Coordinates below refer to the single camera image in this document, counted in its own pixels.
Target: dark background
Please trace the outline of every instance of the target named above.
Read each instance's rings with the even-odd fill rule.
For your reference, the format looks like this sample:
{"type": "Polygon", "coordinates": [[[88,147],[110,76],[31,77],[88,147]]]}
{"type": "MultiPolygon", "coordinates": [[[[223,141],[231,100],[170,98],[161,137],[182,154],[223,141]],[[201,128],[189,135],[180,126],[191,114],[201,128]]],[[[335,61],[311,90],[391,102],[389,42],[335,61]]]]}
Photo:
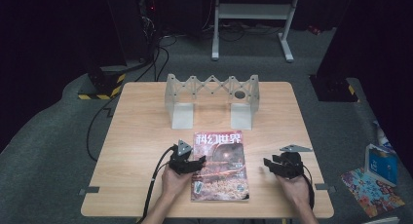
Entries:
{"type": "MultiPolygon", "coordinates": [[[[107,0],[87,0],[86,5],[96,9],[98,17],[90,18],[90,22],[82,21],[80,31],[76,31],[69,20],[74,12],[67,0],[0,1],[0,84],[3,91],[0,148],[3,149],[31,117],[60,100],[63,88],[70,81],[88,71],[89,67],[79,56],[79,48],[73,43],[73,35],[84,35],[81,38],[86,53],[97,65],[117,64],[122,60],[114,29],[116,24],[107,0]]],[[[145,14],[157,25],[192,34],[202,30],[211,3],[210,0],[146,1],[145,14]]],[[[411,104],[406,98],[413,90],[410,82],[413,66],[408,53],[412,51],[412,28],[407,23],[413,11],[408,2],[299,0],[292,23],[296,30],[306,30],[310,25],[321,31],[338,26],[319,75],[360,79],[374,113],[404,162],[408,160],[407,149],[413,134],[411,104]]],[[[80,14],[87,19],[96,12],[80,14]]],[[[411,164],[405,165],[412,170],[411,164]]]]}

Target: white bracket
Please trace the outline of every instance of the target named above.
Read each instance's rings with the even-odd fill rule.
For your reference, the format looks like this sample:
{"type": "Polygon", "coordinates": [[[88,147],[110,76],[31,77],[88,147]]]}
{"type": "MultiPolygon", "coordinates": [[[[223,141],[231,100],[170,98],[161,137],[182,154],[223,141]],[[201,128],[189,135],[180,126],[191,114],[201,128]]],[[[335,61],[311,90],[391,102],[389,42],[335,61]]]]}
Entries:
{"type": "Polygon", "coordinates": [[[165,107],[169,112],[171,128],[177,130],[193,128],[194,102],[179,102],[183,93],[189,93],[195,100],[200,90],[207,90],[214,94],[221,89],[228,93],[228,100],[231,103],[231,128],[251,130],[253,115],[259,107],[257,75],[252,75],[245,82],[239,82],[234,76],[221,82],[213,75],[204,82],[198,80],[196,76],[191,76],[187,81],[180,82],[173,74],[169,74],[165,90],[165,107]]]}

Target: magazine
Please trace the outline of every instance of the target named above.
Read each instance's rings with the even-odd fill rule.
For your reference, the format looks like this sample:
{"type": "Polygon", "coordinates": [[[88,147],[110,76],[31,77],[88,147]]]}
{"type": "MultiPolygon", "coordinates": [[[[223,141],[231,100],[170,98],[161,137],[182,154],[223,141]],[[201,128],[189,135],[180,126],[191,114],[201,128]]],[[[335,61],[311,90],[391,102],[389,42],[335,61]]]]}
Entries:
{"type": "Polygon", "coordinates": [[[196,132],[194,160],[206,164],[192,176],[191,201],[247,201],[244,143],[241,131],[196,132]]]}
{"type": "Polygon", "coordinates": [[[346,172],[341,179],[369,217],[404,205],[391,186],[364,173],[364,168],[346,172]]]}

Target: wooden table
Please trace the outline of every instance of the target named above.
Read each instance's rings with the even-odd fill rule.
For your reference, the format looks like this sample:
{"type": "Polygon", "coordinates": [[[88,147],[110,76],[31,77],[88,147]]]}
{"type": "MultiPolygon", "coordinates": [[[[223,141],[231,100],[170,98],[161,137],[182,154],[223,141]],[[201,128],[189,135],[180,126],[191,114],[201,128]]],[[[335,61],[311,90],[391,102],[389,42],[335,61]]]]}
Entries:
{"type": "MultiPolygon", "coordinates": [[[[86,194],[85,216],[142,215],[153,170],[162,154],[182,139],[193,142],[196,131],[230,131],[230,105],[225,93],[199,94],[194,107],[194,127],[172,130],[164,105],[166,83],[125,84],[101,150],[91,187],[86,194]]],[[[263,158],[279,155],[280,148],[297,144],[312,148],[290,84],[260,82],[260,106],[251,131],[243,131],[250,199],[246,203],[192,203],[190,184],[170,209],[168,217],[290,218],[296,216],[281,185],[263,165],[263,158]]],[[[323,183],[314,152],[301,153],[314,183],[323,183]]],[[[161,192],[158,175],[152,206],[161,192]]],[[[315,190],[318,218],[334,213],[327,191],[315,190]]]]}

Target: human arm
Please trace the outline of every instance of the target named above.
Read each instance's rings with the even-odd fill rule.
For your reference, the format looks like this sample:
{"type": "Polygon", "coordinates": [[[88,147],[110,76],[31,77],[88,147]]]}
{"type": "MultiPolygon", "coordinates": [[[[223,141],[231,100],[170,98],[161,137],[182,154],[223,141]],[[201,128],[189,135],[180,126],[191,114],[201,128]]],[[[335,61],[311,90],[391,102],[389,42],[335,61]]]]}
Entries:
{"type": "Polygon", "coordinates": [[[161,224],[167,216],[170,207],[179,196],[186,184],[190,181],[192,173],[177,174],[166,165],[162,174],[162,194],[149,210],[142,224],[161,224]]]}
{"type": "Polygon", "coordinates": [[[301,223],[319,223],[310,207],[309,187],[305,178],[302,175],[291,179],[276,175],[276,178],[282,185],[286,198],[297,211],[301,223]]]}

